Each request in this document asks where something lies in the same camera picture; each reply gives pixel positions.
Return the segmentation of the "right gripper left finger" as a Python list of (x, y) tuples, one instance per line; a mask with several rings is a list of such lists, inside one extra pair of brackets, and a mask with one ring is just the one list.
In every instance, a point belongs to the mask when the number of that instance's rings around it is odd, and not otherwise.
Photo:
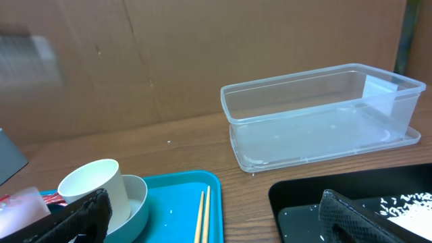
[(105, 189), (97, 189), (62, 210), (2, 238), (3, 243), (79, 242), (102, 243), (112, 209)]

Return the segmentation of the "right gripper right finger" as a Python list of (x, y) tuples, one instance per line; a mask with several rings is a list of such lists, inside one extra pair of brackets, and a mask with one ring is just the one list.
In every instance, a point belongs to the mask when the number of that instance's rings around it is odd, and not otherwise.
[(430, 243), (334, 190), (324, 190), (319, 221), (326, 242)]

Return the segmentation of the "white paper cup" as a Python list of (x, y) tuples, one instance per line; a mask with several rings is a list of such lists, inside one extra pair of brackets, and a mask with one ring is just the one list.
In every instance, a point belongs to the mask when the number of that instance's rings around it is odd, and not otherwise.
[(126, 187), (114, 159), (87, 163), (67, 175), (58, 185), (57, 192), (67, 203), (72, 203), (96, 189), (106, 189), (112, 209), (107, 233), (125, 223), (131, 213)]

